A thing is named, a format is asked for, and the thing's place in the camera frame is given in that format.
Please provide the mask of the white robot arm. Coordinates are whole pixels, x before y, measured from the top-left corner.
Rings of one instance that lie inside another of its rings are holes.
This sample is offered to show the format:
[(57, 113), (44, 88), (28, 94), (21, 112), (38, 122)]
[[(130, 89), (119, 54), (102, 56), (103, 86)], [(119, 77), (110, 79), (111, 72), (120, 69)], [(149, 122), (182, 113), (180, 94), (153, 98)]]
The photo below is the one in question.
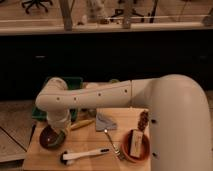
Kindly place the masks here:
[(213, 171), (211, 119), (200, 85), (184, 75), (166, 75), (66, 90), (51, 79), (36, 98), (48, 113), (72, 108), (146, 108), (150, 118), (152, 171)]

